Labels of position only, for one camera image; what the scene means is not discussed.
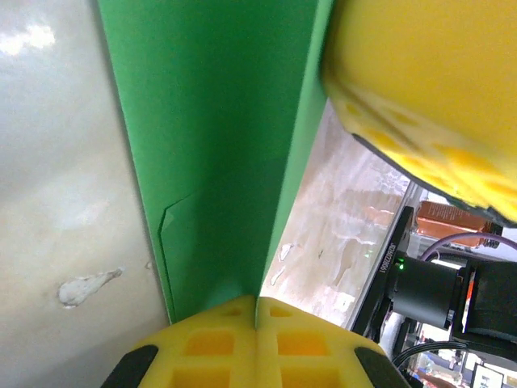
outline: white stain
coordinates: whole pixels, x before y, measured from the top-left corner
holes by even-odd
[[[281,248],[280,248],[280,253],[278,255],[278,260],[282,263],[286,257],[288,257],[288,254],[290,252],[291,249],[294,248],[294,244],[284,244]]]
[[[271,278],[271,285],[275,285],[278,278],[284,273],[285,267],[279,270],[279,272]]]
[[[54,32],[49,26],[27,26],[25,32],[13,36],[0,35],[0,52],[7,55],[18,55],[23,47],[43,49],[56,43]]]
[[[98,275],[76,277],[63,283],[57,290],[57,298],[67,309],[79,306],[90,295],[96,293],[108,281],[122,275],[123,268],[99,273]]]

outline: white wall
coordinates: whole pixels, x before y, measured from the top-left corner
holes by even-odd
[[[0,385],[99,386],[167,324],[87,0],[0,2]],[[124,268],[73,309],[76,276]]]

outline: green board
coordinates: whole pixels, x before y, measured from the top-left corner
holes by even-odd
[[[331,6],[99,0],[172,322],[259,294],[326,101]]]

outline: black cylinder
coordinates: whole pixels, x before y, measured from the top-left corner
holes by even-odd
[[[393,311],[421,323],[448,328],[448,313],[457,270],[406,258],[392,267]]]

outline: reflective surface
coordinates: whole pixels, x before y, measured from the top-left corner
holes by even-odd
[[[408,184],[327,107],[263,295],[345,327]]]
[[[90,6],[0,3],[2,387],[100,386],[167,324]]]

